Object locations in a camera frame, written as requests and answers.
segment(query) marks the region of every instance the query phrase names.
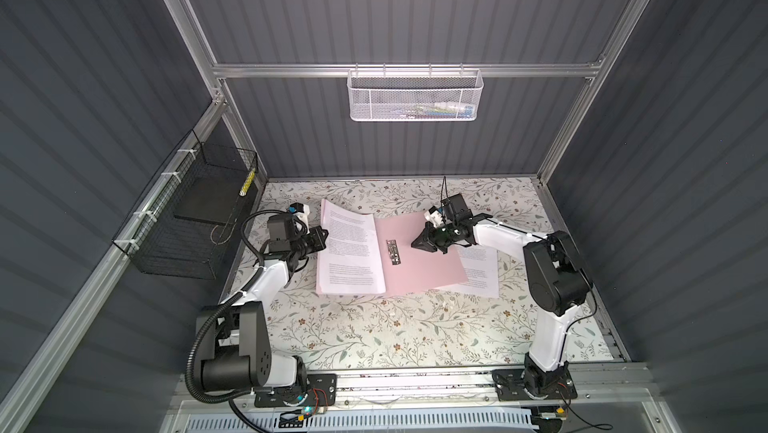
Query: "table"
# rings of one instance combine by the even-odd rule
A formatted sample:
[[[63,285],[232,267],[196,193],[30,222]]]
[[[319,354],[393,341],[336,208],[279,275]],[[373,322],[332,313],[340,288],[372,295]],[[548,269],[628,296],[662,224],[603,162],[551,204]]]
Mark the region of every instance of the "table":
[[[440,198],[440,179],[307,181],[268,183],[260,209],[310,205],[310,227],[319,224],[327,198],[359,213],[379,217],[426,210]],[[485,212],[524,229],[552,232],[528,178],[448,180],[449,194],[462,193],[476,213]],[[250,240],[268,237],[266,218],[257,217]],[[250,275],[246,249],[234,285]],[[384,298],[317,295],[316,255],[293,276],[267,317],[272,348],[299,355],[310,369],[404,368],[522,363],[531,345],[538,306],[528,292],[524,265],[498,253],[501,298],[440,290]],[[587,305],[582,307],[589,313]],[[571,327],[569,361],[607,361],[611,354],[593,318]]]

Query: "metal binder clip mechanism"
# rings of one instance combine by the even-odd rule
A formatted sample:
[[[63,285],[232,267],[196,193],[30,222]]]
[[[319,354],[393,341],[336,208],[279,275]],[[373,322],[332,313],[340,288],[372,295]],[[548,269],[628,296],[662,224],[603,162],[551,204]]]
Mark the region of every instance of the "metal binder clip mechanism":
[[[389,250],[389,259],[392,261],[392,265],[399,265],[400,253],[397,251],[397,242],[394,239],[388,239],[386,248]]]

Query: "white sheet of paper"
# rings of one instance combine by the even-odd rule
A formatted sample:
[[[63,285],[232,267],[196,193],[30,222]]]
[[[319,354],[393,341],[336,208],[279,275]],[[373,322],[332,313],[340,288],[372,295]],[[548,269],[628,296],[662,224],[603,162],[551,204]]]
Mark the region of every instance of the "white sheet of paper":
[[[485,298],[498,298],[498,255],[494,248],[487,246],[469,246],[462,248],[452,246],[458,250],[462,259],[467,281],[456,285],[442,286],[444,289],[467,295],[483,296]]]
[[[320,225],[328,230],[317,254],[317,282],[325,295],[386,292],[373,215],[361,215],[323,199]]]

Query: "striped gray panel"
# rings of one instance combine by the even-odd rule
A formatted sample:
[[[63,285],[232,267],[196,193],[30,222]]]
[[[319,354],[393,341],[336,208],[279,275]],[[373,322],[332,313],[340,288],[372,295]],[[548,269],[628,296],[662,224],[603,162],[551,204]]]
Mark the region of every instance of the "striped gray panel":
[[[0,396],[5,396],[210,96],[161,0],[0,0],[0,38],[0,332],[6,339]],[[140,304],[124,304],[121,312],[99,321],[122,328]],[[170,329],[164,319],[158,321]],[[144,334],[156,337],[158,331]],[[141,341],[151,346],[147,338]],[[68,367],[64,377],[70,375],[81,373]],[[106,377],[101,381],[108,382]],[[140,389],[157,384],[148,379]],[[120,401],[109,406],[106,399],[94,399],[100,391],[67,390],[67,405],[120,407]],[[137,421],[154,425],[159,418],[154,406],[142,405]],[[54,405],[46,401],[42,411],[49,407]],[[63,412],[59,419],[62,425],[76,421],[74,413]]]
[[[627,0],[191,0],[222,63],[597,59]]]
[[[687,431],[766,411],[767,34],[768,0],[653,0],[550,182]]]
[[[584,80],[489,78],[475,121],[357,122],[342,78],[230,79],[271,178],[534,174]]]

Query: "pink folder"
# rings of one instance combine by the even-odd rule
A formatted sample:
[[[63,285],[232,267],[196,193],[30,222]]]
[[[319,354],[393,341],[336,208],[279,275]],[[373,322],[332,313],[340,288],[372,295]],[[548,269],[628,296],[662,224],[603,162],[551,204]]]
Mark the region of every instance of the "pink folder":
[[[397,215],[396,217],[374,218],[376,237],[384,271],[385,296],[420,293],[438,286],[455,285],[467,281],[467,274],[458,256],[456,246],[448,248],[447,254],[429,253],[411,247],[411,242],[424,229],[423,212]],[[400,254],[400,264],[392,265],[386,242],[394,239]],[[320,284],[316,292],[322,295]]]

